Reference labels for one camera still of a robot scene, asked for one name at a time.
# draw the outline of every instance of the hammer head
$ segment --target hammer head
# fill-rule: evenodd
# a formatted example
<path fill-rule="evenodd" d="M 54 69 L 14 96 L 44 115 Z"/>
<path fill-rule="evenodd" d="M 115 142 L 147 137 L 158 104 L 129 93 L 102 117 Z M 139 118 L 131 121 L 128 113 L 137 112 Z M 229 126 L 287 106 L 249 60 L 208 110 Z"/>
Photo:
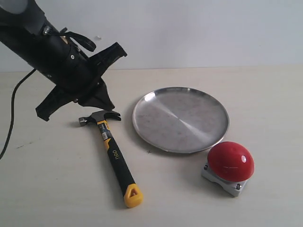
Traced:
<path fill-rule="evenodd" d="M 81 117 L 79 118 L 80 126 L 87 125 L 88 123 L 98 123 L 101 121 L 104 121 L 106 119 L 115 119 L 120 121 L 121 120 L 121 114 L 115 112 L 115 111 L 106 111 L 101 110 L 98 112 L 94 112 L 89 117 Z"/>

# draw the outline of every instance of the plate rim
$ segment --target plate rim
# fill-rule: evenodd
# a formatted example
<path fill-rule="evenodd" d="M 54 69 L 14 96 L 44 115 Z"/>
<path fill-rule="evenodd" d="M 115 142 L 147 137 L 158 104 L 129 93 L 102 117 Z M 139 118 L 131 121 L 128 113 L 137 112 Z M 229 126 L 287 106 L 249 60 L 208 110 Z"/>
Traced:
<path fill-rule="evenodd" d="M 225 132 L 223 133 L 223 136 L 216 142 L 214 143 L 213 145 L 209 146 L 209 147 L 206 147 L 206 148 L 203 148 L 203 149 L 199 149 L 199 150 L 193 150 L 191 152 L 178 152 L 178 151 L 174 151 L 174 150 L 167 150 L 165 148 L 162 148 L 160 147 L 159 145 L 156 145 L 150 141 L 148 141 L 145 137 L 143 137 L 140 133 L 139 133 L 139 129 L 138 129 L 138 125 L 135 124 L 135 113 L 136 113 L 136 110 L 139 106 L 139 104 L 145 99 L 145 97 L 147 97 L 148 95 L 152 94 L 152 93 L 156 93 L 156 92 L 159 92 L 161 90 L 168 90 L 168 89 L 172 89 L 172 88 L 176 88 L 176 89 L 189 89 L 189 90 L 193 90 L 195 92 L 198 92 L 198 93 L 203 93 L 203 94 L 206 94 L 208 96 L 210 96 L 211 98 L 213 98 L 214 100 L 216 100 L 220 106 L 222 107 L 222 109 L 224 110 L 224 113 L 225 113 L 225 116 L 227 118 L 227 125 L 226 125 L 226 130 Z M 217 145 L 218 143 L 220 143 L 223 138 L 225 137 L 228 129 L 229 129 L 229 126 L 230 126 L 230 118 L 229 118 L 229 115 L 227 113 L 227 110 L 225 109 L 225 107 L 223 106 L 223 104 L 221 102 L 219 102 L 219 100 L 217 100 L 215 97 L 211 96 L 210 94 L 206 93 L 206 92 L 203 92 L 201 90 L 198 90 L 198 89 L 195 89 L 195 88 L 190 88 L 190 87 L 163 87 L 163 88 L 158 88 L 154 91 L 151 91 L 147 94 L 145 94 L 144 96 L 142 96 L 139 101 L 136 103 L 135 107 L 134 107 L 134 110 L 133 110 L 133 114 L 132 114 L 132 125 L 133 125 L 133 128 L 135 129 L 136 133 L 140 136 L 141 139 L 143 139 L 145 142 L 147 142 L 148 144 L 160 149 L 160 150 L 163 150 L 163 151 L 166 151 L 166 152 L 169 152 L 169 153 L 175 153 L 175 154 L 193 154 L 193 153 L 197 153 L 197 152 L 201 152 L 201 151 L 205 151 L 205 150 L 208 150 L 210 148 L 212 148 L 213 146 Z"/>

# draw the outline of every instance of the round plate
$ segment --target round plate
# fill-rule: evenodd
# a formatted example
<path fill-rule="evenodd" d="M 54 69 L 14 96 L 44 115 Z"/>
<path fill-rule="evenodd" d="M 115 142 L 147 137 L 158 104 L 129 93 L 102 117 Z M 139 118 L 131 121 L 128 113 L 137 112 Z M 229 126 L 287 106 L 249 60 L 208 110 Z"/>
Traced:
<path fill-rule="evenodd" d="M 167 87 L 145 95 L 134 108 L 133 124 L 148 143 L 164 151 L 190 154 L 219 143 L 229 126 L 223 105 L 187 87 Z"/>

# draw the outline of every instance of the white wall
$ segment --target white wall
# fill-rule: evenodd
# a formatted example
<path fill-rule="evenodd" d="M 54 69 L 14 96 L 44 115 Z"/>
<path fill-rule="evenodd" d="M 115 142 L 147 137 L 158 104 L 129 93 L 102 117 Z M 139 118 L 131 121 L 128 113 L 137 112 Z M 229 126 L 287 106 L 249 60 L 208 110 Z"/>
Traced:
<path fill-rule="evenodd" d="M 303 0 L 36 0 L 58 28 L 118 41 L 114 69 L 303 63 Z M 30 67 L 0 44 L 0 71 Z"/>

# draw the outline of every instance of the power cord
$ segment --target power cord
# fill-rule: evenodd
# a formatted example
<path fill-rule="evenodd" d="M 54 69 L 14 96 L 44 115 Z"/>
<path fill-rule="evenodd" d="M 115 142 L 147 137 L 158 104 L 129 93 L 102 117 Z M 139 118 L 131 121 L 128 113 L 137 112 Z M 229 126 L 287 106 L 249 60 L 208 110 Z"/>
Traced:
<path fill-rule="evenodd" d="M 26 79 L 29 78 L 35 71 L 36 71 L 36 69 L 33 69 L 30 73 L 28 73 L 22 80 L 19 81 L 19 83 L 14 88 L 13 94 L 11 96 L 11 111 L 10 111 L 11 117 L 10 117 L 9 132 L 8 132 L 8 136 L 6 138 L 3 150 L 2 150 L 2 152 L 0 154 L 0 160 L 2 159 L 3 155 L 5 154 L 6 149 L 8 148 L 11 132 L 13 131 L 13 127 L 14 127 L 16 92 L 17 92 L 18 88 L 20 87 L 20 85 L 24 81 L 26 81 Z"/>

